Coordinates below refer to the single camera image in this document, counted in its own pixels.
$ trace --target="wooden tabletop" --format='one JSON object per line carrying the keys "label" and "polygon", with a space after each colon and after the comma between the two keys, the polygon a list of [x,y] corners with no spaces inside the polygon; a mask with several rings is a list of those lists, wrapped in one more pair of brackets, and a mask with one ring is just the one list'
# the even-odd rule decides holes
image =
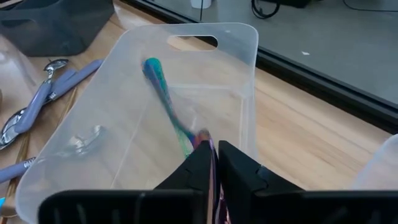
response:
{"label": "wooden tabletop", "polygon": [[[116,13],[84,53],[69,57],[80,69],[105,58],[128,29],[162,22],[121,2]],[[49,59],[26,58],[5,40],[0,42],[0,123],[26,106],[45,80]],[[77,96],[90,79],[78,86]],[[373,153],[389,137],[382,131],[278,78],[256,69],[258,161],[305,189],[347,189]],[[70,93],[46,106],[30,132],[29,155],[36,155],[52,135]],[[21,141],[0,151],[0,168],[15,162]],[[0,194],[6,184],[0,185]]]}

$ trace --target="translucent plastic container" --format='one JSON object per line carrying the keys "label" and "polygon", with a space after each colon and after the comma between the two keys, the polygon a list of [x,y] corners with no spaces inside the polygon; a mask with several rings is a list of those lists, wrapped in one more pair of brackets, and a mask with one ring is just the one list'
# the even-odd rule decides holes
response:
{"label": "translucent plastic container", "polygon": [[[178,50],[194,49],[190,42],[197,39],[175,38],[190,35],[213,36],[218,46]],[[256,159],[257,42],[257,31],[239,23],[127,31],[23,176],[16,193],[19,216],[34,223],[40,203],[62,190],[153,189],[184,161],[172,123],[144,78],[144,58],[161,61],[175,111],[187,126],[207,128],[217,145],[227,140]],[[82,145],[93,127],[100,138],[80,155],[71,145]]]}
{"label": "translucent plastic container", "polygon": [[359,173],[353,188],[361,190],[398,190],[398,134],[390,137]]}

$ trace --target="black cable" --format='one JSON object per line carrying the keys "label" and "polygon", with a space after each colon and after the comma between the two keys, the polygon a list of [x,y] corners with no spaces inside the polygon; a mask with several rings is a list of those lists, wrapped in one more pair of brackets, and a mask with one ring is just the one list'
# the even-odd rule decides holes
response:
{"label": "black cable", "polygon": [[268,19],[268,18],[274,16],[279,11],[279,8],[280,8],[280,2],[277,1],[274,11],[270,14],[264,14],[262,12],[261,7],[259,9],[257,8],[255,0],[251,0],[251,10],[252,10],[253,14],[259,19]]}
{"label": "black cable", "polygon": [[346,0],[343,0],[344,5],[346,5],[349,9],[357,10],[357,11],[367,11],[367,12],[398,12],[398,10],[378,10],[378,9],[358,9],[347,4]]}

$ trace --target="clear plastic container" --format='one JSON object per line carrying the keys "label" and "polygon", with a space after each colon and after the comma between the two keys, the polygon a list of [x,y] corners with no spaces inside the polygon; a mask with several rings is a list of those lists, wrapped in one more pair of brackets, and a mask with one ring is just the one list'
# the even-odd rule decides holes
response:
{"label": "clear plastic container", "polygon": [[[197,41],[187,37],[168,44],[170,37],[192,35],[213,36],[218,46],[177,50]],[[184,161],[172,123],[144,78],[144,58],[162,62],[175,111],[187,126],[207,128],[215,142],[227,140],[256,159],[257,41],[257,31],[239,23],[127,31],[23,176],[18,215],[34,223],[40,203],[67,189],[153,189]],[[71,147],[98,130],[100,138],[86,154]]]}
{"label": "clear plastic container", "polygon": [[398,134],[390,137],[359,173],[353,188],[361,190],[397,190]]}

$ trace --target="silver utensil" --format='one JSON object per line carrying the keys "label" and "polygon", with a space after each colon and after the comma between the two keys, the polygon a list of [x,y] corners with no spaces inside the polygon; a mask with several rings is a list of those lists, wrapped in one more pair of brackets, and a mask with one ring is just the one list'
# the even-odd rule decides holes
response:
{"label": "silver utensil", "polygon": [[[77,73],[73,73],[70,70],[66,71],[53,83],[50,93],[45,98],[43,105],[55,101],[67,91],[71,90],[74,86],[97,70],[101,66],[102,62],[103,60],[94,60]],[[25,113],[25,109],[26,108],[23,108],[14,113],[3,126],[0,132],[0,150],[10,145],[20,134],[15,130],[15,126],[19,123],[22,115]]]}
{"label": "silver utensil", "polygon": [[48,63],[44,71],[48,73],[47,79],[41,84],[32,101],[30,101],[27,108],[21,114],[18,122],[15,124],[15,132],[22,134],[27,132],[36,120],[39,111],[42,109],[45,99],[49,94],[52,86],[52,77],[55,71],[59,68],[64,67],[69,62],[68,59],[58,59]]}

